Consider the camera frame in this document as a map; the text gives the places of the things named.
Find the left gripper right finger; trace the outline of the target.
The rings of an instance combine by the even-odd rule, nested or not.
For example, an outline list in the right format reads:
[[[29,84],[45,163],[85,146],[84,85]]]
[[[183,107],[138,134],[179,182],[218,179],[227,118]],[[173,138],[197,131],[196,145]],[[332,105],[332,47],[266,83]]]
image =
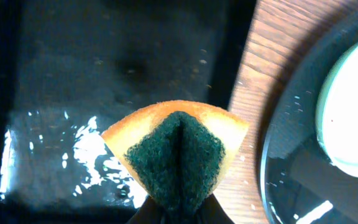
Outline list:
[[[214,194],[211,194],[198,209],[197,224],[234,224],[234,222],[225,213]]]

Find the light blue plate top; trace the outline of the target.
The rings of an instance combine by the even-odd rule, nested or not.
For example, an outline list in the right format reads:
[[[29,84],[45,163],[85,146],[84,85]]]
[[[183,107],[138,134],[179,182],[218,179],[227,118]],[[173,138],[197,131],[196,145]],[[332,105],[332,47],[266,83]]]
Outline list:
[[[332,164],[358,178],[358,43],[325,79],[316,105],[317,140]]]

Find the green yellow sponge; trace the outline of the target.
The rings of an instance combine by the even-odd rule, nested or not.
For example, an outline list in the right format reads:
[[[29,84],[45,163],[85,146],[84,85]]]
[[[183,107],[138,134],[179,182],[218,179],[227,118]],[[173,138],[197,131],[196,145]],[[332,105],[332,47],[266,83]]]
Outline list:
[[[185,218],[224,178],[248,128],[248,122],[217,106],[172,100],[133,112],[101,137],[160,206]]]

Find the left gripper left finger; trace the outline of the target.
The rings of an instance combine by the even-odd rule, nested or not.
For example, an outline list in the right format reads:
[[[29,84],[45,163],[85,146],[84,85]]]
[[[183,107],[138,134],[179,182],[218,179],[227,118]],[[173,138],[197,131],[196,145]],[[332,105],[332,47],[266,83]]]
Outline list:
[[[126,224],[165,224],[164,209],[148,196],[136,214]]]

